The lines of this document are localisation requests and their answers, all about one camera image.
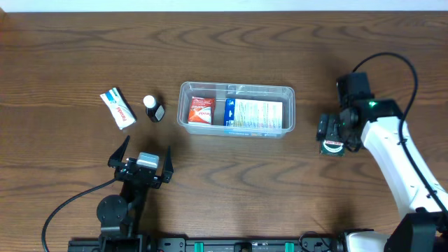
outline bottle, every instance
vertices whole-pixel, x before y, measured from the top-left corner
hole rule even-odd
[[[158,123],[162,120],[165,115],[165,110],[162,105],[155,100],[154,96],[146,95],[145,98],[143,98],[143,104],[146,106],[146,115],[148,115],[149,119],[154,123]]]

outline clear plastic container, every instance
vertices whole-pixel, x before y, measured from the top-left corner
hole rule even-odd
[[[188,114],[190,112],[192,97],[216,99],[212,125],[188,124]],[[253,129],[224,126],[225,101],[227,98],[283,103],[282,129]],[[177,108],[177,122],[191,134],[281,138],[287,132],[294,130],[295,93],[292,88],[284,86],[199,83],[188,81],[181,86]]]

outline tabletop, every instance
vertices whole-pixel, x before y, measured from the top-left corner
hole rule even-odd
[[[321,113],[338,111],[336,78],[365,57],[401,53],[420,88],[409,130],[448,186],[446,13],[7,13],[0,19],[0,251],[41,251],[41,228],[69,197],[113,178],[107,160],[163,157],[174,175],[151,190],[141,227],[188,237],[298,237],[313,230],[392,233],[396,204],[366,150],[319,155]],[[409,69],[365,64],[372,91],[404,109]],[[176,121],[186,81],[283,85],[295,91],[295,129],[282,139],[190,135]],[[119,130],[99,95],[118,87],[137,122]],[[151,122],[146,95],[163,97]],[[121,182],[63,208],[48,227],[51,251],[99,235],[99,201]]]

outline white wall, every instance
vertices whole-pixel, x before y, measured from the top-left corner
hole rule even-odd
[[[448,11],[448,0],[0,0],[6,12]]]

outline cable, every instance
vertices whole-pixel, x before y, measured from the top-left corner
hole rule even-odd
[[[86,195],[86,194],[88,194],[88,193],[91,193],[91,192],[96,191],[96,190],[98,190],[98,189],[101,189],[101,188],[103,188],[103,187],[105,187],[105,186],[108,186],[108,185],[112,184],[112,183],[115,182],[115,181],[117,181],[116,178],[111,179],[110,181],[105,182],[104,184],[95,186],[94,188],[91,188],[91,189],[89,189],[89,190],[86,190],[86,191],[84,191],[84,192],[81,192],[81,193],[79,193],[79,194],[77,194],[77,195],[71,197],[71,198],[68,199],[66,202],[62,203],[60,206],[58,206],[58,207],[57,207],[57,208],[50,214],[50,216],[47,218],[47,221],[45,222],[45,224],[44,224],[43,227],[42,227],[41,241],[42,241],[43,250],[44,250],[45,252],[50,252],[50,251],[48,250],[48,246],[47,246],[47,241],[46,241],[46,239],[45,239],[45,235],[46,235],[46,232],[47,232],[48,224],[50,224],[51,219],[53,219],[53,217],[55,217],[55,215],[57,214],[58,211],[60,211],[60,210],[61,210],[63,207],[65,207],[68,203],[70,203],[70,202],[72,202],[72,201],[78,199],[79,197],[82,197],[82,196],[84,196],[84,195]]]
[[[402,148],[407,156],[407,159],[409,160],[409,162],[411,163],[415,172],[419,176],[421,182],[423,182],[423,184],[425,185],[425,188],[428,190],[429,195],[434,199],[434,201],[437,203],[437,205],[442,210],[444,217],[445,217],[444,218],[445,224],[448,225],[448,210],[447,210],[447,208],[440,201],[439,197],[435,194],[434,190],[431,188],[431,185],[426,180],[425,176],[421,173],[419,167],[417,166],[414,159],[412,158],[411,153],[407,149],[406,139],[403,136],[403,124],[405,123],[407,114],[409,113],[409,110],[411,109],[412,103],[414,103],[415,96],[417,95],[417,90],[419,89],[419,79],[417,78],[417,71],[415,70],[414,65],[412,65],[412,63],[407,58],[403,57],[402,55],[399,55],[398,53],[394,53],[394,52],[379,52],[379,53],[376,53],[374,55],[371,55],[371,56],[365,58],[362,62],[360,62],[358,65],[355,66],[355,68],[353,69],[352,72],[355,72],[356,70],[358,70],[358,68],[361,65],[363,65],[367,61],[369,61],[375,57],[378,57],[378,56],[396,57],[396,58],[404,61],[408,65],[408,67],[411,69],[412,76],[414,78],[414,91],[412,91],[412,95],[411,95],[411,99],[409,100],[409,104],[406,106],[405,112],[403,113],[403,116],[400,119],[400,123],[398,124],[398,137],[400,138],[400,145],[402,146]]]
[[[315,234],[315,235],[317,235],[317,237],[320,238],[320,239],[322,240],[323,245],[327,246],[328,250],[326,250],[326,251],[331,250],[330,246],[327,244],[327,242],[322,238],[322,236],[321,236],[318,232],[315,232],[315,231],[306,231],[306,232],[304,232],[302,235],[300,235],[300,238],[299,238],[299,245],[300,245],[300,247],[302,247],[302,250],[303,250],[303,251],[305,251],[305,252],[310,252],[309,250],[307,250],[306,248],[304,248],[303,245],[302,245],[302,238],[303,238],[303,236],[306,235],[306,234]]]

